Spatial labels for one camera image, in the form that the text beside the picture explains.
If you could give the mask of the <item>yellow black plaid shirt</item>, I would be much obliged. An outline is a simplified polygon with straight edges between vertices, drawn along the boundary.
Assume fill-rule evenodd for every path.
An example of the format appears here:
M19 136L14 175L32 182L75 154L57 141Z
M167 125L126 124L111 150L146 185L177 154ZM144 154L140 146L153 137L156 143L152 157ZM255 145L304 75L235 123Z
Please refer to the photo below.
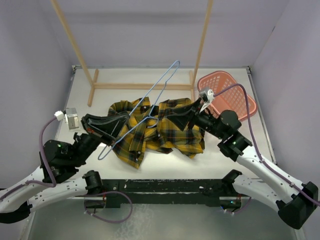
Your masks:
M143 101L139 99L132 102L121 100L113 103L108 109L108 116L115 116L123 112L130 115L128 123L121 130L119 136L128 133L124 139L113 148L114 154L124 163L138 169L143 162L147 149L157 151L161 154L169 154L173 148L179 150L183 155L194 158L205 150L205 131L198 126L191 130L179 130L167 119L170 108L182 107L191 104L189 98L168 99L160 102L153 108L154 119L147 119L152 108L150 100L146 97Z

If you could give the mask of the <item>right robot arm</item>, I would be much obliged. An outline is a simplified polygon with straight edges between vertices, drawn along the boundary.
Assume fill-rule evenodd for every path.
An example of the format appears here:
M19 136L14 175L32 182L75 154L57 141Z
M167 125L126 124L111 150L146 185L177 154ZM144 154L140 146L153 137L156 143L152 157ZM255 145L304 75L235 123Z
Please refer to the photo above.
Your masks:
M228 196L244 194L275 210L280 219L293 229L302 228L319 207L319 189L313 182L304 183L289 175L265 158L251 140L239 132L241 122L232 110L224 110L219 117L203 111L198 99L194 103L169 110L167 118L180 130L197 126L220 139L220 152L254 173L259 180L238 173L222 183Z

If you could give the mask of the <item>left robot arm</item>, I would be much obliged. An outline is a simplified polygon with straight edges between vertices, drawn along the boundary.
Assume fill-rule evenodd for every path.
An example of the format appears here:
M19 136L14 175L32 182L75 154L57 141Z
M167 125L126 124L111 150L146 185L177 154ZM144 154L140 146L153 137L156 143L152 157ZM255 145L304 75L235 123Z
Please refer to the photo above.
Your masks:
M116 188L108 191L104 187L98 171L90 170L76 179L72 177L101 143L115 144L129 118L126 112L103 117L86 114L79 118L75 108L57 111L51 121L66 121L69 130L75 132L74 142L43 142L44 131L40 131L40 166L23 180L0 191L0 222L20 222L38 209L67 198L118 194Z

